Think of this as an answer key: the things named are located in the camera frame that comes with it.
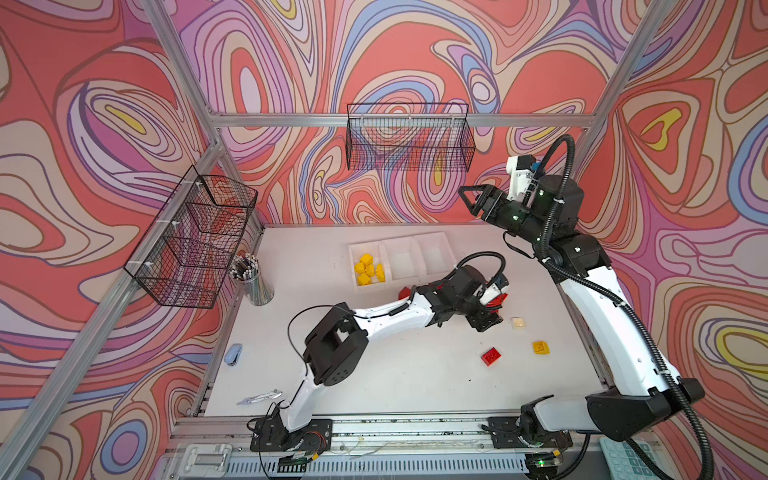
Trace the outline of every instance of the black wire basket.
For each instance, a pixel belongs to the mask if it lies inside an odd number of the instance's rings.
[[[126,271],[158,305],[213,308],[257,196],[229,177],[198,174],[141,266]]]
[[[350,170],[469,171],[475,139],[466,103],[348,104]]]

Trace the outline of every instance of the robotic arm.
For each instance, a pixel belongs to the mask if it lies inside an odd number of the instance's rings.
[[[568,146],[563,174],[546,174],[547,162],[561,143]],[[711,448],[690,406],[704,397],[701,385],[696,379],[681,378],[660,353],[627,303],[600,243],[575,229],[584,191],[570,178],[573,155],[573,138],[563,135],[540,163],[531,155],[508,159],[509,192],[487,184],[458,190],[473,215],[502,228],[505,235],[531,243],[535,254],[531,258],[548,269],[553,281],[579,309],[613,373],[615,385],[608,390],[577,398],[542,397],[523,405],[520,436],[536,444],[553,432],[575,430],[602,433],[618,442],[627,440],[656,475],[669,478],[631,441],[631,436],[683,411],[701,448],[699,478],[712,478]],[[488,282],[476,269],[465,265],[481,255],[498,257],[502,262]],[[496,310],[508,288],[502,275],[504,266],[504,257],[499,253],[476,253],[459,262],[446,278],[414,287],[407,300],[361,310],[351,310],[345,303],[336,305],[305,340],[307,374],[300,380],[290,406],[280,412],[287,431],[300,429],[310,421],[325,387],[352,373],[369,341],[434,323],[440,326],[454,313],[465,315],[479,332],[501,322]]]
[[[501,262],[488,282],[476,268],[466,265],[477,257],[496,257]],[[297,383],[290,406],[280,411],[286,430],[294,432],[310,422],[326,387],[352,373],[369,342],[409,329],[441,326],[456,313],[466,316],[479,332],[500,323],[497,311],[509,286],[502,273],[505,266],[506,259],[499,253],[473,253],[445,278],[411,288],[407,299],[369,309],[336,305],[304,340],[303,360],[309,368]]]

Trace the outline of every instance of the green calculator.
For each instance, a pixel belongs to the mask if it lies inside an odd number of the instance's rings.
[[[637,444],[658,465],[658,457],[650,451],[650,445],[640,441],[637,441]],[[600,439],[600,447],[603,449],[605,461],[611,470],[611,480],[650,480],[651,478],[658,478],[645,466],[643,461],[637,457],[626,442],[614,442],[609,438],[603,437]]]

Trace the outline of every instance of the colorful wallpaper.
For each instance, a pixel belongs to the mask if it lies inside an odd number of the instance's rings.
[[[589,113],[642,0],[165,0],[226,112],[467,101]],[[601,238],[670,359],[699,378],[718,478],[768,471],[768,6],[681,1],[578,172]],[[578,129],[479,128],[467,174],[348,172],[344,129],[222,131],[267,223],[463,222],[461,184],[506,187],[509,154]],[[141,0],[0,0],[0,439],[205,149]],[[248,233],[242,248],[253,239]],[[143,480],[191,408],[234,291],[213,310],[137,295],[33,460],[30,479]],[[683,421],[657,429],[695,476]]]
[[[230,113],[456,99],[481,113],[590,113],[646,8],[641,0],[166,4],[211,107]]]
[[[138,3],[0,2],[0,442],[205,151]],[[31,464],[144,478],[221,319],[139,293]]]
[[[629,1],[169,5],[211,107],[230,113],[344,112],[354,101],[589,113],[644,12]],[[555,127],[478,128],[467,174],[349,172],[344,128],[235,127],[222,136],[260,189],[265,223],[465,222],[456,188],[502,184],[506,157],[540,153],[568,131]]]
[[[247,128],[228,129],[225,139],[249,137]],[[467,184],[509,188],[507,157],[543,156],[565,127],[475,129],[469,172],[374,171],[346,167],[345,128],[284,128],[273,144],[259,138],[227,141],[246,183],[259,191],[264,223],[421,223],[473,219],[456,194]]]
[[[707,397],[717,478],[768,478],[768,4],[678,2],[580,172],[585,231]],[[656,428],[684,478],[687,423]]]

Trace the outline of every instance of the metal pen cup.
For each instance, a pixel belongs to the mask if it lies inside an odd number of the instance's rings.
[[[275,296],[273,288],[264,281],[260,268],[256,270],[253,278],[243,280],[240,283],[252,305],[267,305]]]

